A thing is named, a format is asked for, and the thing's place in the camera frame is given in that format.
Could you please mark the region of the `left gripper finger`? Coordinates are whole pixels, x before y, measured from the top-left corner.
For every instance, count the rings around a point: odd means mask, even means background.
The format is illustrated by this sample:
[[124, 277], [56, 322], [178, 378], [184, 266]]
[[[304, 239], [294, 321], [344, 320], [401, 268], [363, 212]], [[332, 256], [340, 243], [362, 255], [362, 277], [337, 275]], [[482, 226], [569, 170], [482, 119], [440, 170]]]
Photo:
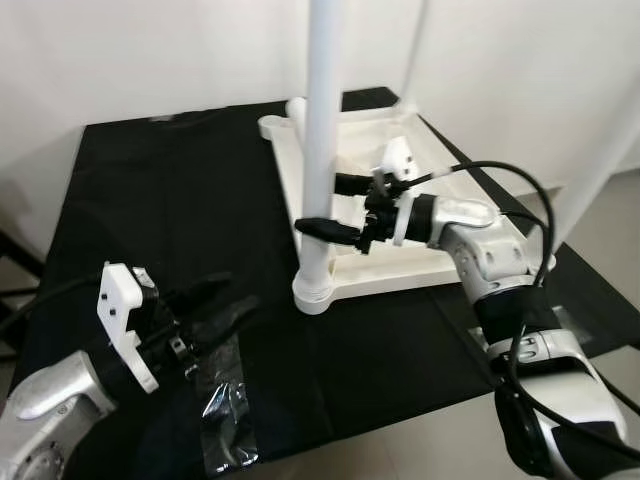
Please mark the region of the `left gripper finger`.
[[165, 292], [165, 306], [174, 314], [188, 314], [201, 308], [227, 288], [233, 275], [229, 271], [200, 276], [192, 282], [178, 285], [177, 288]]
[[259, 310], [259, 297], [247, 296], [193, 323], [189, 339], [196, 349], [216, 349], [236, 335]]

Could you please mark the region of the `white plastic table top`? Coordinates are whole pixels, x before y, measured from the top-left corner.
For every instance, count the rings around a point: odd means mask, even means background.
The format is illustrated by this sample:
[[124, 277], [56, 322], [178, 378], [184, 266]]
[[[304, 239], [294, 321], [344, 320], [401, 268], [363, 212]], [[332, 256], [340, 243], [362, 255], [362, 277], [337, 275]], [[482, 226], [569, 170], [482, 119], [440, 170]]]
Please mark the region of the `white plastic table top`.
[[[544, 257], [539, 244], [503, 214], [498, 202], [477, 182], [476, 172], [445, 150], [419, 111], [402, 116], [396, 105], [340, 113], [334, 173], [385, 179], [379, 168], [385, 147], [394, 137], [406, 137], [420, 170], [419, 177], [401, 182], [417, 193], [406, 241], [401, 247], [393, 246], [389, 239], [372, 242], [370, 251], [329, 243], [335, 289], [326, 310], [340, 300], [433, 285], [461, 285], [467, 300], [476, 301], [534, 283]], [[282, 180], [300, 269], [303, 234], [294, 229], [294, 221], [300, 219], [302, 200], [288, 200], [280, 164], [288, 154], [285, 137], [291, 133], [291, 122], [285, 111], [261, 116], [259, 129], [269, 142]], [[365, 196], [335, 195], [333, 187], [330, 219], [362, 230], [364, 201]]]

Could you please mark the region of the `black tablecloth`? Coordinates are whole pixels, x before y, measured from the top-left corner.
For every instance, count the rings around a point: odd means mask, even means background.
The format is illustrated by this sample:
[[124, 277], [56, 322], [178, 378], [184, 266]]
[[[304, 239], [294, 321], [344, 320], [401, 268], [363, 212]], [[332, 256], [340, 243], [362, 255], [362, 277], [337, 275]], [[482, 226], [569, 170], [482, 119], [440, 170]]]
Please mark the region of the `black tablecloth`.
[[232, 274], [207, 311], [259, 297], [239, 352], [262, 462], [490, 393], [493, 376], [458, 285], [338, 301], [316, 316], [294, 306], [293, 236], [273, 151], [259, 133], [261, 116], [283, 110], [283, 102], [261, 102], [170, 122], [88, 125], [15, 376], [100, 332], [95, 288], [58, 287], [122, 261], [163, 289]]

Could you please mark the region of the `crumpled clear plastic wrap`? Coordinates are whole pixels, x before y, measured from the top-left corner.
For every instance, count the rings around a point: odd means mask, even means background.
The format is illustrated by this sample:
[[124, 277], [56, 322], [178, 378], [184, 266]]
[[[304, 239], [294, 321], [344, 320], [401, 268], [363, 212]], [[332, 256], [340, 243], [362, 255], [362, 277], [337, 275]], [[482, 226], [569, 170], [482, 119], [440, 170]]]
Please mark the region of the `crumpled clear plastic wrap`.
[[588, 352], [590, 344], [594, 340], [593, 334], [590, 333], [590, 330], [586, 329], [585, 325], [582, 324], [581, 321], [577, 320], [576, 317], [573, 316], [572, 312], [563, 305], [548, 305], [548, 308], [550, 312], [552, 312], [552, 315], [556, 317], [559, 329], [568, 330], [568, 332], [573, 333], [577, 342], [579, 342], [582, 347], [582, 351]]

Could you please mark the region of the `black folding chair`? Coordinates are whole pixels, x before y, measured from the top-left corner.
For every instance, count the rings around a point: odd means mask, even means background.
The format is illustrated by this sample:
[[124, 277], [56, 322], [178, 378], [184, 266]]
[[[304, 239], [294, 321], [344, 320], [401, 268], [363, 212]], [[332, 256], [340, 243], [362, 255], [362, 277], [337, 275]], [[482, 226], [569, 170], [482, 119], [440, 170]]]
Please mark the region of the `black folding chair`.
[[35, 298], [45, 261], [0, 227], [0, 349], [22, 349], [29, 321], [17, 317]]

